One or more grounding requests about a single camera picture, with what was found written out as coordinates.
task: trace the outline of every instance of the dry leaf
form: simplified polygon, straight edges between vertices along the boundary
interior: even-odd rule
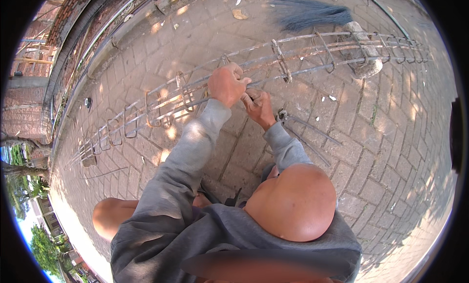
[[[234,9],[232,13],[233,13],[234,18],[237,20],[245,20],[248,18],[247,16],[241,13],[240,9]]]

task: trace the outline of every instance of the right hand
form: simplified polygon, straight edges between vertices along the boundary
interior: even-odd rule
[[[247,88],[241,95],[249,117],[267,131],[277,121],[273,116],[270,94],[253,88]]]

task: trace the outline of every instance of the wooden pole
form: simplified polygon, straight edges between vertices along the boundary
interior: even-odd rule
[[[39,60],[39,59],[31,59],[31,58],[15,58],[15,61],[22,61],[22,62],[32,62],[32,63],[43,63],[43,64],[53,64],[52,61],[47,60]]]

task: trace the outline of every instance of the broom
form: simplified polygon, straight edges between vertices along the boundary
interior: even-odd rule
[[[301,31],[324,25],[343,26],[353,21],[350,9],[316,0],[271,0],[284,31]]]

